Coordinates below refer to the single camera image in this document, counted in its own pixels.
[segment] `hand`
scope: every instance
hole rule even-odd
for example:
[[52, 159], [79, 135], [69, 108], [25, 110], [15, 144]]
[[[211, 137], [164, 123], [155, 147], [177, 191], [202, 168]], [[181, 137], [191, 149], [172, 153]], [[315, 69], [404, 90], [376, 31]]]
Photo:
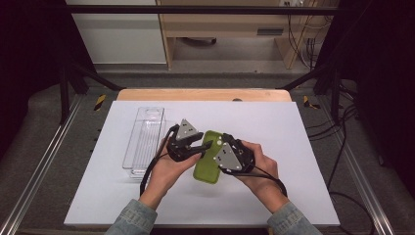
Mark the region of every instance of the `hand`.
[[139, 201], [153, 210], [159, 206], [162, 197], [174, 185], [180, 175], [196, 164], [201, 154], [194, 155], [183, 162], [175, 162], [167, 153], [165, 146], [161, 157], [152, 170], [150, 182]]
[[[254, 152], [255, 166], [271, 174], [273, 177], [278, 178], [278, 165], [274, 160], [266, 157], [262, 153], [262, 148], [259, 144], [242, 141], [244, 146]], [[252, 173], [264, 174], [257, 168], [254, 168]], [[265, 207], [271, 212], [275, 213], [282, 206], [289, 202], [282, 193], [278, 185], [267, 178], [251, 177], [251, 176], [238, 176], [245, 185], [247, 185], [251, 191], [259, 198], [259, 200], [265, 205]]]

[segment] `white cabinet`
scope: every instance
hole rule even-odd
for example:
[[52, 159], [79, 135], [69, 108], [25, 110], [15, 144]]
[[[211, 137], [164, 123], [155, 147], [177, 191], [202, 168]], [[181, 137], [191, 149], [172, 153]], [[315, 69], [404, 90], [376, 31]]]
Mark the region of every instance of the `white cabinet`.
[[[67, 0], [68, 5], [156, 5], [153, 0]], [[166, 64], [156, 14], [73, 14], [94, 64]]]

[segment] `black curtain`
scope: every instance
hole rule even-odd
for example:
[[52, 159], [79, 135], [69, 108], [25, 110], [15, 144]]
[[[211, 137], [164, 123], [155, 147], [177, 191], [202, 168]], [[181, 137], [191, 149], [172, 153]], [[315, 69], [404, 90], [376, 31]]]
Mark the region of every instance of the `black curtain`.
[[[356, 105], [387, 165], [415, 197], [415, 1], [374, 0], [340, 56], [342, 79], [354, 80]], [[327, 52], [339, 42], [345, 21], [333, 24]], [[323, 53], [324, 62], [330, 53]]]
[[[19, 131], [29, 97], [58, 84], [62, 65], [77, 62], [95, 71], [71, 14], [42, 8], [52, 3], [66, 4], [65, 0], [0, 3], [0, 159]], [[81, 74], [70, 75], [71, 83], [86, 87]]]

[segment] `floor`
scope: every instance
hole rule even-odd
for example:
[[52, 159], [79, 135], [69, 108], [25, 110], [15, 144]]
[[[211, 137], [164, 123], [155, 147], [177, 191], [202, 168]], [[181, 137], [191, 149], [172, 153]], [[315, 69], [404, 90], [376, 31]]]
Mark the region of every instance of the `floor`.
[[[281, 87], [309, 71], [301, 60], [296, 67], [286, 70], [272, 39], [218, 38], [212, 45], [206, 41], [181, 39], [174, 54], [172, 68], [163, 65], [97, 65], [99, 73], [114, 83], [127, 87]], [[87, 80], [90, 90], [81, 99], [79, 110], [65, 139], [59, 143], [59, 150], [48, 163], [46, 173], [39, 179], [41, 184], [32, 192], [30, 205], [23, 208], [18, 234], [102, 234], [103, 229], [81, 229], [63, 225], [70, 200], [94, 149], [111, 100], [116, 92], [93, 80]], [[292, 90], [293, 101], [297, 102], [301, 117], [309, 135], [317, 134], [330, 126], [330, 118], [325, 112], [325, 104], [330, 96], [315, 96], [312, 92], [314, 80]], [[353, 89], [353, 83], [345, 81]], [[96, 101], [106, 94], [106, 101], [100, 111], [94, 111]], [[310, 105], [304, 104], [304, 96]], [[60, 102], [59, 87], [35, 94], [29, 101], [29, 112], [22, 129], [0, 164], [0, 220], [6, 221], [14, 206], [20, 202], [30, 177], [36, 172], [39, 162], [44, 161], [44, 153], [59, 128]], [[341, 96], [341, 115], [352, 105], [347, 94]], [[356, 160], [366, 177], [376, 202], [381, 206], [386, 221], [391, 228], [379, 234], [415, 234], [415, 201], [405, 190], [391, 167], [381, 166], [376, 149], [366, 134], [358, 112], [346, 122], [348, 149], [340, 158], [333, 177], [331, 191], [347, 194], [360, 205], [367, 203], [367, 195], [356, 184], [350, 159]], [[331, 172], [340, 151], [343, 135], [334, 130], [326, 135], [310, 138], [314, 155], [319, 163], [324, 179], [330, 180]], [[368, 234], [371, 221], [358, 204], [340, 194], [333, 194], [342, 228], [352, 234]], [[340, 228], [320, 228], [323, 234], [345, 234]], [[153, 234], [266, 234], [264, 229], [155, 229]]]

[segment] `wrist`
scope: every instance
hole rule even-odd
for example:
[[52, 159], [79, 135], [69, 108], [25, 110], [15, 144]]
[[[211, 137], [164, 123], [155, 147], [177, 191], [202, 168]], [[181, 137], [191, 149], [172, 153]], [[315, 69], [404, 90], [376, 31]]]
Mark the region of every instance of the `wrist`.
[[152, 187], [152, 185], [149, 184], [146, 191], [144, 191], [138, 201], [155, 211], [166, 193], [167, 190], [161, 187]]
[[280, 210], [290, 200], [283, 195], [279, 186], [274, 182], [266, 182], [252, 188], [253, 193], [271, 212]]

